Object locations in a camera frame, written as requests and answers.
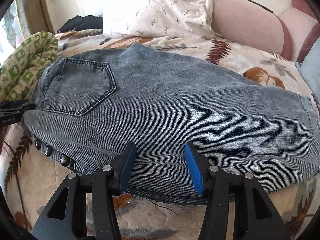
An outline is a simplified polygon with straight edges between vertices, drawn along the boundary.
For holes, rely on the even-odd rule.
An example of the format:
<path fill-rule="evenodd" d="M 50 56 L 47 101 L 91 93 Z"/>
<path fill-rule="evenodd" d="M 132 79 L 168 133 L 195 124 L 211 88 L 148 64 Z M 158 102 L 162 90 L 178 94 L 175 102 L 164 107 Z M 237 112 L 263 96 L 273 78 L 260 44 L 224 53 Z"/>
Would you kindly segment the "grey denim pants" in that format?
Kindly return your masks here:
<path fill-rule="evenodd" d="M 33 99 L 25 129 L 80 174 L 110 164 L 134 142 L 127 192 L 137 196 L 204 203 L 185 161 L 188 141 L 227 172 L 253 173 L 266 192 L 319 172 L 319 117 L 310 98 L 194 57 L 138 43 L 87 51 L 45 68 Z"/>

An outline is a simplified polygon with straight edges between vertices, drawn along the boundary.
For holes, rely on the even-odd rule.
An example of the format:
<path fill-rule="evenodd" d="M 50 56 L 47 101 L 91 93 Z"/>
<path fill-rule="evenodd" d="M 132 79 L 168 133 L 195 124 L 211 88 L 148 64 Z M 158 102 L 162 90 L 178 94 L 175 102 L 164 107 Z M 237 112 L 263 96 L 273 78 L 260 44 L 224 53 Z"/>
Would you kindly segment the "green patterned folded blanket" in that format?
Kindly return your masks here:
<path fill-rule="evenodd" d="M 41 31 L 29 36 L 1 66 L 1 101 L 24 99 L 35 88 L 41 72 L 55 62 L 58 41 Z"/>

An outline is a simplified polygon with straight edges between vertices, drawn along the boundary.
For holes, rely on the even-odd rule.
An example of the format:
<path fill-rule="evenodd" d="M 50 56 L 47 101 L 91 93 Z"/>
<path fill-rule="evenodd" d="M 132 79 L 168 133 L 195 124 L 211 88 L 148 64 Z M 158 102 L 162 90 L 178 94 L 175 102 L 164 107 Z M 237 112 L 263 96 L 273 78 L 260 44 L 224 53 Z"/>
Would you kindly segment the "leaf print bed sheet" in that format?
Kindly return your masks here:
<path fill-rule="evenodd" d="M 138 43 L 306 96 L 319 117 L 319 101 L 298 71 L 301 64 L 277 54 L 220 38 L 134 36 L 105 41 L 99 30 L 54 36 L 55 62 Z M 38 83 L 24 99 L 35 103 Z M 204 198 L 202 204 L 137 196 L 127 192 L 129 184 L 122 194 L 113 194 L 114 158 L 94 173 L 80 174 L 69 168 L 67 156 L 55 161 L 31 138 L 23 116 L 19 123 L 1 127 L 1 239 L 319 239 L 319 172 L 266 192 L 253 173 L 233 174 L 210 163 L 209 194 L 195 190 Z"/>

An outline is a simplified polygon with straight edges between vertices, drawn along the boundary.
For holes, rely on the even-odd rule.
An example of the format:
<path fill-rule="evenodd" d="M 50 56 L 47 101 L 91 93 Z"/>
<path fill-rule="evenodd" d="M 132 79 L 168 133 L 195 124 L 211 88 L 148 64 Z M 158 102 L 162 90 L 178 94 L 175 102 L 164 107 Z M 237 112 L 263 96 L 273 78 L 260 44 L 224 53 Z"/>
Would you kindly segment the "black garment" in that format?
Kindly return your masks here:
<path fill-rule="evenodd" d="M 103 28 L 103 18 L 93 15 L 88 15 L 85 17 L 75 16 L 69 19 L 57 33 L 66 33 L 68 31 L 82 31 L 87 29 L 102 29 Z"/>

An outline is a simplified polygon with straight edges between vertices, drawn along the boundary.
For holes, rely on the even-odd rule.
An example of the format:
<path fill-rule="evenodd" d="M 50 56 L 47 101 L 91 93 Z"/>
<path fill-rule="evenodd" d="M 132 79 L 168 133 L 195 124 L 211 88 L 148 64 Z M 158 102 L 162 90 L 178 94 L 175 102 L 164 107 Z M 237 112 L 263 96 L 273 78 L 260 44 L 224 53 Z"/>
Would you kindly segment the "light blue quilted pillow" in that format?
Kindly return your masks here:
<path fill-rule="evenodd" d="M 320 96 L 320 44 L 319 39 L 313 44 L 298 71 L 308 84 L 316 99 Z"/>

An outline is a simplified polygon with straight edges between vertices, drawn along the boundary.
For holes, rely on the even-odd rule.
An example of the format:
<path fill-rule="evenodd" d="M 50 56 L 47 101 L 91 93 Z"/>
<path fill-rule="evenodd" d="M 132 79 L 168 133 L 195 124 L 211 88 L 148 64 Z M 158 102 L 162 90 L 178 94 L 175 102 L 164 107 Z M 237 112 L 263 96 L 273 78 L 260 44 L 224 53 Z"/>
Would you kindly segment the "pink cylindrical bolster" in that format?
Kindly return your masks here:
<path fill-rule="evenodd" d="M 293 41 L 274 13 L 247 0 L 214 0 L 212 28 L 224 39 L 291 61 Z"/>

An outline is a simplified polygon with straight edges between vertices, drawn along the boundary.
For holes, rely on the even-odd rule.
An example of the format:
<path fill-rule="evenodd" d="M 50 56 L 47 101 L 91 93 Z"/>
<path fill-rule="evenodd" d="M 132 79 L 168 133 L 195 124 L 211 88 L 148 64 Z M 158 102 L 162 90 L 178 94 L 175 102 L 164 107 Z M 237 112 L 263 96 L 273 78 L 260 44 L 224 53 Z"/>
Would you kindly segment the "white leaf print pillow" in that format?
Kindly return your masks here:
<path fill-rule="evenodd" d="M 214 0 L 107 0 L 103 34 L 107 38 L 199 37 L 212 39 Z"/>

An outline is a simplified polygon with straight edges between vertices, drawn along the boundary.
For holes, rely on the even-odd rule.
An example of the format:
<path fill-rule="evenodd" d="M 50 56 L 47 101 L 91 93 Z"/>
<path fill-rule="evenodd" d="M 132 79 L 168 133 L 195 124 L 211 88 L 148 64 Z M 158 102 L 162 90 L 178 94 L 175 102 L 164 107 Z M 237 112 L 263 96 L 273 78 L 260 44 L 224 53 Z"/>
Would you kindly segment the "pink padded headboard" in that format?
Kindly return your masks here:
<path fill-rule="evenodd" d="M 280 18 L 284 32 L 281 56 L 289 61 L 303 62 L 319 38 L 319 22 L 305 0 L 292 0 L 291 7 Z"/>

